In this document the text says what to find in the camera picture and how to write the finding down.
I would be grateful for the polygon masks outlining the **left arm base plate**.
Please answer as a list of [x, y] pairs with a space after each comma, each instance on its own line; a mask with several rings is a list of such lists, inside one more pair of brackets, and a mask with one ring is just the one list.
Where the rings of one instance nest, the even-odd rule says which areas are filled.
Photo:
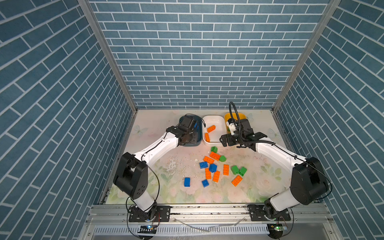
[[169, 222], [171, 207], [170, 206], [157, 206], [154, 205], [150, 210], [144, 212], [137, 206], [129, 207], [130, 223], [139, 222]]

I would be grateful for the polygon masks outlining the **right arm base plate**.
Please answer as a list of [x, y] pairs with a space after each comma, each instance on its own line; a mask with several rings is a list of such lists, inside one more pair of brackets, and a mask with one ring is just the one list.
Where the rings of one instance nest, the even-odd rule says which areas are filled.
[[288, 209], [278, 212], [269, 206], [261, 204], [249, 204], [247, 205], [247, 210], [250, 213], [252, 222], [291, 220]]

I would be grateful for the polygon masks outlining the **orange lego top small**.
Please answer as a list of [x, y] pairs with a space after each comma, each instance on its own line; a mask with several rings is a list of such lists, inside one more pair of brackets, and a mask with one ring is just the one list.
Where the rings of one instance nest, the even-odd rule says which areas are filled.
[[210, 140], [210, 136], [209, 136], [208, 133], [205, 133], [205, 140], [206, 140], [207, 143], [210, 143], [210, 142], [211, 142], [211, 140]]

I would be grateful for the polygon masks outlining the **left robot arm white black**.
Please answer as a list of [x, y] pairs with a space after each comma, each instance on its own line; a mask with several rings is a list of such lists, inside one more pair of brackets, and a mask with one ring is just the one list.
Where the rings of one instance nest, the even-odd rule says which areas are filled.
[[201, 117], [186, 114], [148, 147], [134, 154], [124, 153], [113, 178], [114, 185], [126, 193], [141, 211], [151, 212], [157, 204], [147, 192], [151, 165], [176, 147], [195, 146], [202, 140], [205, 126]]

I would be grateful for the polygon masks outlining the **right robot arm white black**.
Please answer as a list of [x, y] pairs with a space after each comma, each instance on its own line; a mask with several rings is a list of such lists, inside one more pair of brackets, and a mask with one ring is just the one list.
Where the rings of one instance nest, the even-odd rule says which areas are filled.
[[273, 142], [267, 135], [254, 133], [247, 119], [229, 119], [230, 132], [220, 137], [224, 147], [238, 146], [263, 154], [287, 169], [290, 187], [265, 201], [265, 211], [279, 213], [296, 205], [308, 205], [329, 190], [329, 181], [320, 161], [305, 158]]

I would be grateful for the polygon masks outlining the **orange lego long top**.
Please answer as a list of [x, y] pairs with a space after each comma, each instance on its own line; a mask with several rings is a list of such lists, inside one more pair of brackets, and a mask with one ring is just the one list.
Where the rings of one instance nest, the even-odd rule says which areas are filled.
[[217, 154], [217, 153], [215, 153], [215, 152], [211, 152], [211, 153], [210, 153], [210, 157], [211, 157], [212, 159], [214, 159], [214, 160], [219, 161], [220, 158], [221, 158], [221, 155], [219, 155], [219, 154]]

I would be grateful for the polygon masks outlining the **orange lego horizontal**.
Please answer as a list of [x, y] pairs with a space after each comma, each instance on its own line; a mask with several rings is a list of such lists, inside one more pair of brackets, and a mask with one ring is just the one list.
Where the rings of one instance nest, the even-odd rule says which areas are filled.
[[214, 131], [216, 129], [216, 126], [215, 125], [212, 125], [210, 127], [207, 128], [207, 133], [211, 133], [212, 131]]

